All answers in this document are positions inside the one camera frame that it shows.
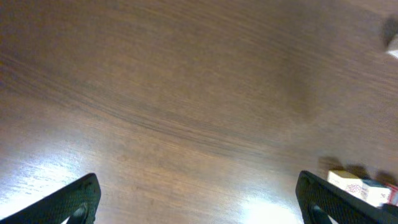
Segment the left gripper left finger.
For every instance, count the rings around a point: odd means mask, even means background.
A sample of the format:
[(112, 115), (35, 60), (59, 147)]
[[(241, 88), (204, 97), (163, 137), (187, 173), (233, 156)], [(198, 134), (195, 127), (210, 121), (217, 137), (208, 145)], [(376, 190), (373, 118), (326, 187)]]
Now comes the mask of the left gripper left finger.
[(101, 198), (96, 174), (90, 173), (1, 220), (1, 223), (93, 224)]

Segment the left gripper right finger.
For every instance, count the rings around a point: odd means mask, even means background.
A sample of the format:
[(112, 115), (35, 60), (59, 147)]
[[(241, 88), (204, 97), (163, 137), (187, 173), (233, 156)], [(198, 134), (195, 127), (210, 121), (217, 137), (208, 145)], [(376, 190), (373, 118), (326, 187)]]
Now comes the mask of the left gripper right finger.
[(303, 170), (295, 188), (303, 221), (309, 223), (397, 224), (397, 207), (376, 208)]

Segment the red picture wooden block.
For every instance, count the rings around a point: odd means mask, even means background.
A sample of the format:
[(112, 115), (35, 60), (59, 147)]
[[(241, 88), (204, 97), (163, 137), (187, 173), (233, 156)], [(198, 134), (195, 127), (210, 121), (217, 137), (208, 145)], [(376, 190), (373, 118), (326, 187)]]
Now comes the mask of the red picture wooden block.
[(354, 197), (363, 199), (363, 181), (345, 170), (329, 170), (327, 181)]

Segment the green picture wooden block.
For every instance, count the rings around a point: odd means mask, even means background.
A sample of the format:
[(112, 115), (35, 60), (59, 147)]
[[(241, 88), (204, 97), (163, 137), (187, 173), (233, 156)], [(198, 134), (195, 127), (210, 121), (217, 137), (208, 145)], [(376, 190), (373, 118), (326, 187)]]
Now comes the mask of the green picture wooden block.
[(384, 184), (371, 179), (362, 180), (361, 198), (373, 207), (381, 207), (389, 201), (391, 190)]

